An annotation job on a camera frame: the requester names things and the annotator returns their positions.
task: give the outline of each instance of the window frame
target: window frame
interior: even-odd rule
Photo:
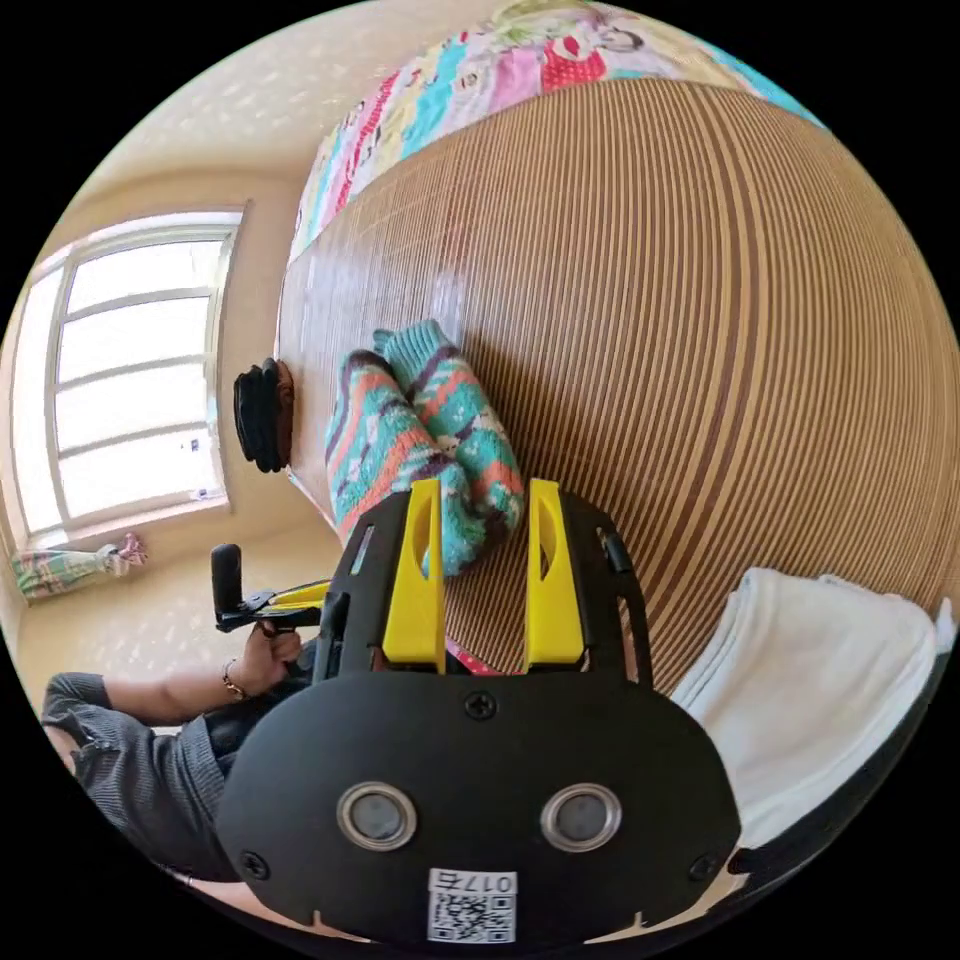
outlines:
[[[237,237],[243,222],[242,209],[218,209],[210,212],[177,213],[169,216],[150,217],[116,224],[105,230],[90,234],[84,239],[69,244],[58,250],[52,256],[39,263],[31,272],[24,285],[17,302],[17,315],[20,322],[17,325],[15,342],[11,344],[13,350],[13,370],[9,383],[8,416],[9,436],[11,444],[11,473],[13,488],[16,494],[16,509],[19,511],[19,526],[26,532],[27,545],[56,542],[69,543],[81,538],[88,528],[97,527],[113,522],[119,523],[133,516],[147,515],[159,511],[173,511],[176,508],[196,509],[203,505],[204,500],[195,496],[194,491],[180,491],[137,500],[121,504],[93,513],[85,513],[78,517],[70,517],[67,510],[66,498],[63,490],[63,479],[60,474],[60,462],[69,456],[76,456],[90,450],[115,446],[129,440],[175,433],[179,430],[203,429],[210,438],[211,459],[213,461],[214,477],[218,489],[211,491],[208,505],[226,505],[228,503],[226,481],[223,467],[223,452],[220,443],[220,402],[219,387],[219,353],[221,339],[221,314],[225,298],[229,275],[233,263],[233,254],[236,251]],[[219,240],[223,246],[220,250],[216,274],[213,283],[209,286],[178,288],[175,290],[154,290],[146,293],[131,294],[102,303],[93,304],[79,310],[67,311],[70,293],[73,288],[77,269],[81,264],[100,257],[140,247],[154,246],[165,243],[203,242]],[[54,301],[50,317],[50,328],[47,334],[47,350],[44,365],[43,384],[43,413],[46,430],[46,449],[50,473],[53,480],[54,495],[61,520],[40,529],[30,529],[26,512],[23,506],[22,487],[17,465],[16,450],[13,446],[13,390],[16,378],[17,356],[20,350],[20,337],[23,329],[24,310],[33,287],[45,277],[57,270],[63,269],[59,288]],[[80,320],[84,317],[115,310],[126,306],[141,303],[155,303],[163,300],[182,299],[185,297],[207,297],[207,319],[204,337],[204,351],[202,354],[182,356],[171,359],[150,361],[147,363],[130,364],[116,367],[109,371],[88,374],[64,383],[59,382],[60,352],[63,340],[63,330],[67,323]],[[56,423],[56,398],[62,390],[77,387],[85,383],[92,383],[124,373],[133,373],[140,370],[162,369],[164,367],[180,366],[185,363],[199,362],[203,366],[203,376],[206,382],[206,400],[208,416],[204,421],[192,423],[170,424],[149,430],[123,434],[117,437],[72,447],[66,450],[59,449]]]

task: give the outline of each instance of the yellow bracket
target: yellow bracket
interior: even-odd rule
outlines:
[[[329,580],[318,580],[316,583],[305,583],[302,587],[284,590],[274,594],[261,613],[266,616],[271,612],[289,613],[291,610],[303,610],[307,607],[322,607],[329,589]]]
[[[560,488],[548,480],[530,483],[529,544],[524,669],[575,664],[584,649],[580,610]]]
[[[443,631],[443,552],[440,479],[418,480],[410,490],[403,544],[383,634],[383,655],[393,666],[433,665],[446,672]],[[424,557],[429,565],[424,574]]]

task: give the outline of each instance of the bamboo mat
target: bamboo mat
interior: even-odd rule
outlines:
[[[607,510],[658,688],[750,566],[960,606],[960,350],[919,252],[826,131],[666,80],[539,97],[368,187],[288,272],[292,467],[344,353],[434,316],[525,475]],[[520,664],[525,536],[450,582],[448,633]]]

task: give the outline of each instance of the window pane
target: window pane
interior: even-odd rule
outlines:
[[[30,531],[61,522],[47,458],[43,411],[47,344],[63,270],[48,274],[27,295],[13,375],[13,449],[24,519]]]
[[[160,300],[71,320],[63,327],[58,379],[203,353],[208,300]]]
[[[203,365],[183,364],[124,373],[57,394],[61,450],[110,437],[206,420]]]
[[[60,461],[71,517],[172,493],[219,489],[206,430],[127,440]]]
[[[87,260],[77,267],[68,310],[152,290],[213,286],[222,247],[222,240],[156,243]]]

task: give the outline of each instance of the fuzzy sock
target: fuzzy sock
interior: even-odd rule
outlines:
[[[417,419],[382,357],[368,350],[351,353],[338,382],[324,457],[341,542],[381,500],[409,490],[417,480],[439,476],[443,572],[461,573],[494,542],[463,467]]]
[[[487,536],[496,541],[515,530],[524,503],[520,468],[463,354],[436,320],[399,333],[377,330],[373,342],[437,446],[462,467]]]

